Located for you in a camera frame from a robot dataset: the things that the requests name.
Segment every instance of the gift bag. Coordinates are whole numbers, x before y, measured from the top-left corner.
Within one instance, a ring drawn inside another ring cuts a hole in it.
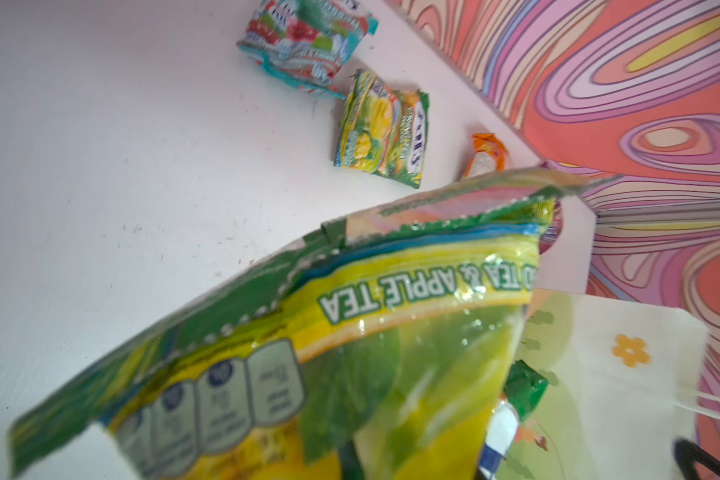
[[[677,478],[706,337],[684,310],[536,290],[518,358],[550,384],[496,478]]]

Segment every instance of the swirl pattern wallpaper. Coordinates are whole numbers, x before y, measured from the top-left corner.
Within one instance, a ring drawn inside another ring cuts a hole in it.
[[[704,320],[720,397],[720,0],[388,1],[553,168],[624,175],[585,198],[588,293]],[[720,421],[696,440],[720,459]]]

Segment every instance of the orange candy wrapper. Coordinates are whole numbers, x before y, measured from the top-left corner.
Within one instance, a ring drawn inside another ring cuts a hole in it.
[[[464,172],[464,178],[471,178],[494,171],[502,171],[507,163],[507,148],[494,134],[472,135],[474,157]]]

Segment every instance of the nutrition label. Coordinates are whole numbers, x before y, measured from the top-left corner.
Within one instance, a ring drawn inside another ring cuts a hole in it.
[[[116,438],[144,478],[175,478],[200,455],[237,447],[253,428],[287,422],[305,400],[293,345],[279,340],[168,387],[125,420]]]

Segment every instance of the white table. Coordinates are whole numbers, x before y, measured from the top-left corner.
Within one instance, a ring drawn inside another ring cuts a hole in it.
[[[360,62],[431,94],[423,189],[470,135],[538,158],[382,0]],[[341,103],[234,47],[257,0],[0,0],[0,478],[12,419],[73,374],[323,220],[414,191],[334,168]],[[280,200],[287,192],[288,201]],[[583,291],[594,215],[566,202],[540,284]],[[26,478],[132,478],[96,428]]]

